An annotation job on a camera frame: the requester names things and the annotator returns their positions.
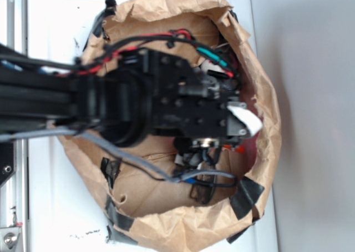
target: white wall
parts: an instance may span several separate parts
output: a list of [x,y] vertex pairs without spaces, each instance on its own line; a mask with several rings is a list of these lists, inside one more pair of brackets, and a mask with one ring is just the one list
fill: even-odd
[[355,0],[251,0],[283,123],[279,250],[355,251]]

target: black tape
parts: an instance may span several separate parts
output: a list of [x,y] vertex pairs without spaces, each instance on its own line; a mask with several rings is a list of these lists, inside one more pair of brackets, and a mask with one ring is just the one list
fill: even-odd
[[113,185],[117,178],[117,175],[120,173],[120,165],[122,159],[111,161],[108,158],[103,157],[101,160],[101,171],[105,175],[105,178],[109,184],[109,187],[113,189]]
[[229,12],[231,13],[231,15],[235,18],[235,20],[237,21],[238,23],[238,17],[237,17],[237,14],[231,9],[229,10]]
[[134,218],[118,213],[111,197],[107,197],[105,209],[112,223],[122,230],[129,231],[134,222]]
[[264,187],[248,177],[243,177],[237,185],[237,193],[231,197],[231,206],[238,220],[244,218],[264,191]]
[[124,233],[121,233],[120,231],[117,231],[113,227],[112,221],[109,220],[109,225],[107,225],[107,231],[109,233],[108,235],[108,240],[113,240],[121,243],[126,243],[129,245],[138,245],[138,242],[133,240],[131,237],[125,235]]
[[91,32],[96,36],[100,37],[102,33],[102,22],[107,16],[115,15],[116,12],[116,1],[115,0],[106,0],[106,9],[103,10],[96,18],[94,26]]
[[[251,226],[253,226],[255,224],[256,221],[258,221],[260,218],[253,218],[253,224]],[[240,231],[239,233],[236,233],[234,235],[231,235],[230,237],[228,237],[226,240],[228,243],[232,244],[234,241],[236,241],[243,233],[246,232],[247,229],[249,229],[249,227],[245,228],[243,231]]]
[[239,233],[236,233],[234,235],[231,235],[230,237],[227,238],[227,242],[232,244],[235,240],[237,240],[243,233],[246,232],[246,230],[249,229],[248,228],[245,228],[243,231],[240,231]]

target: metal frame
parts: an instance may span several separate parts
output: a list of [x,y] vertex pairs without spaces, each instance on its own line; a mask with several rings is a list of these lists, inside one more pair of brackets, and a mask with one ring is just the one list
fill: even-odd
[[[27,0],[0,0],[0,26],[0,42],[27,54]],[[16,173],[0,188],[0,251],[28,252],[28,143],[14,145]]]

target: black metal bracket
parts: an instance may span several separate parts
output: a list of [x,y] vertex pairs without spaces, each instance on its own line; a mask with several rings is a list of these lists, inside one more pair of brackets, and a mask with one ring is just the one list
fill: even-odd
[[0,143],[0,187],[15,173],[14,144]]

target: white surface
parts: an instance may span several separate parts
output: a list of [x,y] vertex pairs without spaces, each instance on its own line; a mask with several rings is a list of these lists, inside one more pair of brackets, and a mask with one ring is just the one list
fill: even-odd
[[[250,0],[228,1],[253,33]],[[93,19],[104,7],[104,0],[29,0],[29,55],[71,63],[81,54]],[[250,42],[255,48],[253,38]],[[56,138],[31,140],[29,161],[31,251],[146,251],[105,243],[106,218]],[[232,245],[222,241],[205,251],[277,252],[272,198],[268,203],[265,217],[238,241]]]
[[282,115],[280,251],[354,251],[355,0],[252,0],[252,9]]

